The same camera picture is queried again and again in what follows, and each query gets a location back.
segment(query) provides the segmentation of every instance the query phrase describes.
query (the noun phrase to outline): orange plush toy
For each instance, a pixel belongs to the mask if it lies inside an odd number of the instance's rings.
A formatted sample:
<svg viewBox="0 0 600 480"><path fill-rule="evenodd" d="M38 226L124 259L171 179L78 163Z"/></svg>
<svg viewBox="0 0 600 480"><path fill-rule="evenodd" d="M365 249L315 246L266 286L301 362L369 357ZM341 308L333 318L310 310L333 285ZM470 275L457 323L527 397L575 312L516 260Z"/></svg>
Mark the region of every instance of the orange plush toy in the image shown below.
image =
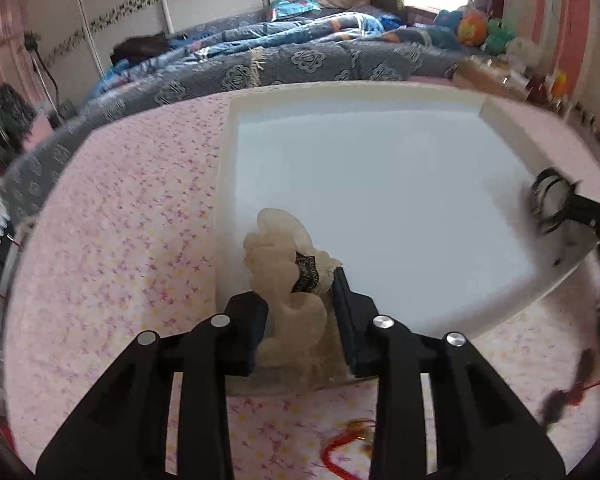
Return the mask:
<svg viewBox="0 0 600 480"><path fill-rule="evenodd" d="M482 12L469 12L458 25L458 41L464 46L481 46L487 39L487 19Z"/></svg>

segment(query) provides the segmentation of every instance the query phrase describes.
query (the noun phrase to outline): gray bedspread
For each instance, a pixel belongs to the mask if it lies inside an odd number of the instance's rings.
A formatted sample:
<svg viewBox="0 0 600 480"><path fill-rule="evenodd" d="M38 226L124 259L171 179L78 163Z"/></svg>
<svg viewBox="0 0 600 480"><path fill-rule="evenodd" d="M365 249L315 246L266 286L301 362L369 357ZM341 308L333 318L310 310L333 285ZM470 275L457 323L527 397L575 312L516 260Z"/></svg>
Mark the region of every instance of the gray bedspread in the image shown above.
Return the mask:
<svg viewBox="0 0 600 480"><path fill-rule="evenodd" d="M79 116L16 160L3 177L2 198L14 224L37 214L64 167L94 129L144 110L256 86L444 77L467 55L414 43L353 40L256 48L157 72L91 101Z"/></svg>

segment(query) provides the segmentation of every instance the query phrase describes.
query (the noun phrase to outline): bed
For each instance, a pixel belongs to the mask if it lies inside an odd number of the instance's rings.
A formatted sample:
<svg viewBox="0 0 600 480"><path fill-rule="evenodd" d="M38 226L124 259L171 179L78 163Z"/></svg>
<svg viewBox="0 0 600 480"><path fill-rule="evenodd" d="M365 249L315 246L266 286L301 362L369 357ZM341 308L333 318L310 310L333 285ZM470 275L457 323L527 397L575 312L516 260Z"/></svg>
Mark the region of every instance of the bed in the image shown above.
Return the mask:
<svg viewBox="0 0 600 480"><path fill-rule="evenodd" d="M281 23L264 22L264 13L190 28L184 34L200 39L101 82L97 97L77 117L14 161L4 175L2 198L14 224L37 214L85 138L107 123L182 100L256 86L442 78L460 59L475 54L440 48L413 27L385 31L379 20L384 12L371 6L311 11Z"/></svg>

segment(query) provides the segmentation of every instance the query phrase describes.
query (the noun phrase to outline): white tray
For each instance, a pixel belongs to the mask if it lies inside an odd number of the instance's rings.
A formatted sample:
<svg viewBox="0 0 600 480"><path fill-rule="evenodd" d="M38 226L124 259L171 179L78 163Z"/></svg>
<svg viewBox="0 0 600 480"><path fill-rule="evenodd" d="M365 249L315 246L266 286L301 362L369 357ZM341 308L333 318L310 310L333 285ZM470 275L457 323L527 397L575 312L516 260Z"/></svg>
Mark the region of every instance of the white tray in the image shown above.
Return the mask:
<svg viewBox="0 0 600 480"><path fill-rule="evenodd" d="M234 98L222 140L217 300L249 290L244 236L286 210L343 262L352 290L411 330L471 336L552 290L594 247L538 237L527 205L551 162L490 100L358 83Z"/></svg>

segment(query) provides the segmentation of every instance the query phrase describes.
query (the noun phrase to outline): blue plush toy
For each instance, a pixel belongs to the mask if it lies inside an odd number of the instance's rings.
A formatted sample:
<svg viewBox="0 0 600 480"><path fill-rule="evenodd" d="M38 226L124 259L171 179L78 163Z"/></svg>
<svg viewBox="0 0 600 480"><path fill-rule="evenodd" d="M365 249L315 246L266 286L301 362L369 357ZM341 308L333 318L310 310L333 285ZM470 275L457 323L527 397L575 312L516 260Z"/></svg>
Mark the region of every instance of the blue plush toy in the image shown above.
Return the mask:
<svg viewBox="0 0 600 480"><path fill-rule="evenodd" d="M441 10L433 20L433 24L450 28L455 34L458 32L458 25L460 25L461 20L462 10Z"/></svg>

